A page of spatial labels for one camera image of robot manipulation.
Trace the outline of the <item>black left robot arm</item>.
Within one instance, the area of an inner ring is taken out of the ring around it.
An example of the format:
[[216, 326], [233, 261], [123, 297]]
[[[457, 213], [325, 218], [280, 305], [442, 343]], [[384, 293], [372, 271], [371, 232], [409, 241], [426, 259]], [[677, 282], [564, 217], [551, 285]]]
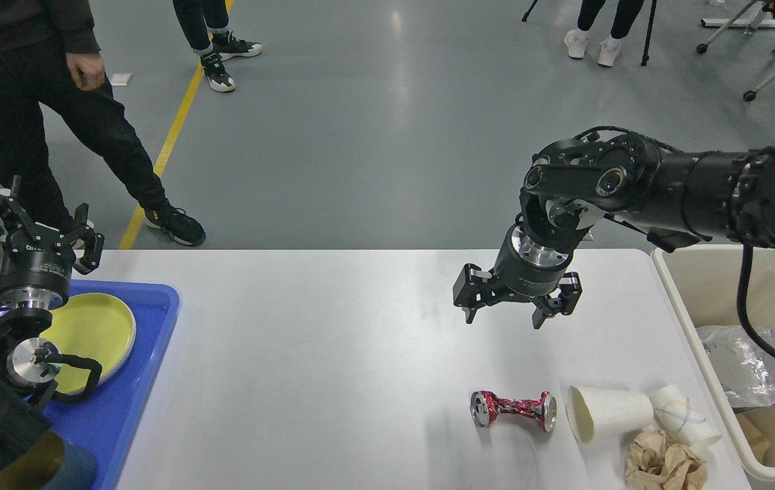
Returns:
[[98, 268], [104, 236], [88, 225], [85, 203], [69, 233], [39, 223], [21, 205], [22, 183], [14, 176], [0, 193], [0, 471], [48, 433], [49, 401], [86, 400], [102, 373], [98, 360], [62, 353], [43, 332], [69, 301], [73, 271]]

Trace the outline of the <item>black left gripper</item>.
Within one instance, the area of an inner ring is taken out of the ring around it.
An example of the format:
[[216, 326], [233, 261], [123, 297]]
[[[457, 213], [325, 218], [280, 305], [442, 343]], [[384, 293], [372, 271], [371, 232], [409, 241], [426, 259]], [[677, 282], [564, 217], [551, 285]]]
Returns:
[[[61, 233], [61, 251], [34, 245], [37, 227], [20, 204], [23, 179], [14, 176], [8, 194], [0, 193], [0, 237], [7, 235], [0, 267], [0, 304], [7, 307], [61, 307], [69, 301], [72, 269], [88, 275], [100, 267], [105, 236], [88, 223], [87, 203], [76, 208], [74, 226]], [[25, 235], [12, 235], [22, 229]], [[83, 245], [74, 261], [74, 242]]]

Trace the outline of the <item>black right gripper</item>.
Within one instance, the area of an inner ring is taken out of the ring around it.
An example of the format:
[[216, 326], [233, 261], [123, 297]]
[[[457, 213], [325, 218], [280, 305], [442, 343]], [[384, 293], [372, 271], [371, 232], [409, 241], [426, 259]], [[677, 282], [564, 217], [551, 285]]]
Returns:
[[[521, 303], [533, 298], [531, 324], [540, 329], [545, 320], [573, 313], [580, 300], [579, 274], [564, 274], [572, 259], [571, 253], [537, 244], [520, 224], [514, 224], [506, 232], [491, 271], [472, 263], [462, 267], [452, 286], [452, 304], [463, 311], [466, 325], [471, 325], [477, 311], [487, 306], [493, 294]], [[558, 294], [552, 297], [550, 293], [556, 287]]]

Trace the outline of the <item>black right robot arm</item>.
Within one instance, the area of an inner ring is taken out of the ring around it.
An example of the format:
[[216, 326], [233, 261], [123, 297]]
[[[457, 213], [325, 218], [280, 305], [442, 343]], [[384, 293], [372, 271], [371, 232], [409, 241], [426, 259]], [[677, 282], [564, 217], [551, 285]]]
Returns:
[[742, 243], [739, 322], [775, 359], [775, 348], [747, 313], [753, 248], [775, 248], [775, 146], [746, 152], [683, 152], [636, 131], [599, 127], [553, 142], [531, 158], [520, 189], [520, 214], [506, 232], [492, 269], [465, 264], [452, 302], [471, 323], [499, 303], [531, 303], [539, 329], [571, 314], [581, 295], [568, 268], [598, 220], [642, 233], [667, 253], [714, 237]]

